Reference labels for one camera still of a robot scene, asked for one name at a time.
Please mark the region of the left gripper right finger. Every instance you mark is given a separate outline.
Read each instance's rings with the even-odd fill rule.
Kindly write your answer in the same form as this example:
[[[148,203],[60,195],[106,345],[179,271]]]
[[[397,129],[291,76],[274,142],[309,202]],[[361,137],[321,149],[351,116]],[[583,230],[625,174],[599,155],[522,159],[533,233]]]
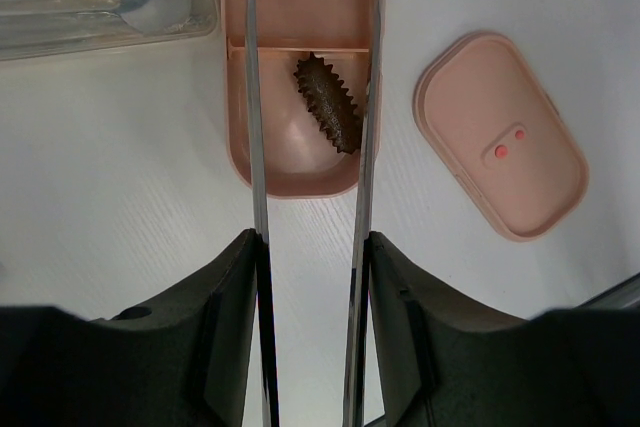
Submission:
[[[370,299],[389,426],[635,426],[639,308],[522,319],[429,274],[379,232]]]

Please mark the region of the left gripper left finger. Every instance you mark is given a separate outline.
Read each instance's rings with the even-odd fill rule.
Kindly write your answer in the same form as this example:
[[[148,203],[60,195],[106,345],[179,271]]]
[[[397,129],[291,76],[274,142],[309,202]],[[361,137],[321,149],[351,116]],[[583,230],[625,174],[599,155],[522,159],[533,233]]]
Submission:
[[[238,426],[256,305],[255,231],[111,319],[1,311],[5,426]]]

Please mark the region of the metal tongs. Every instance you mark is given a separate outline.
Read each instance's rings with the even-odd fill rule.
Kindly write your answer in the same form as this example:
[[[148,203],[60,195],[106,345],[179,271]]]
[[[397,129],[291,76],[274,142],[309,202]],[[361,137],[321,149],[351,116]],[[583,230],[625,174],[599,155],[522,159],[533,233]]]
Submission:
[[[367,109],[363,119],[351,263],[343,389],[342,424],[344,426],[362,426],[364,424],[366,336],[369,305],[368,283],[370,277],[370,260],[367,248],[371,229],[375,135],[378,120],[377,101],[381,77],[382,10],[382,0],[373,0],[370,46],[371,71],[369,74],[369,89],[367,91]],[[278,426],[280,421],[275,320],[256,18],[256,0],[246,0],[245,84],[253,218],[259,239],[256,273],[258,280],[258,317],[263,393],[262,424],[264,426]]]

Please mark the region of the brown sea cucumber toy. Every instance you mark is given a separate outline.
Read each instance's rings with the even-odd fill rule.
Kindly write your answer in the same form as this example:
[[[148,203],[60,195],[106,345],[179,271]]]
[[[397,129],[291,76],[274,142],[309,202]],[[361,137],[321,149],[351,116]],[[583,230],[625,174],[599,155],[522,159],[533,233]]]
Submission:
[[[307,111],[314,117],[338,153],[354,154],[361,148],[362,120],[357,104],[333,65],[310,52],[297,61],[293,73]]]

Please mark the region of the pink lunch box base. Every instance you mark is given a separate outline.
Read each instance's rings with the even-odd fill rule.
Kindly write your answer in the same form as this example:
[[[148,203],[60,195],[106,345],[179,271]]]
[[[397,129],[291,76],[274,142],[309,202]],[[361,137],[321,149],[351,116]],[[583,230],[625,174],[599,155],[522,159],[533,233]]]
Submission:
[[[383,0],[255,0],[255,16],[267,194],[352,189],[366,110],[381,105]]]

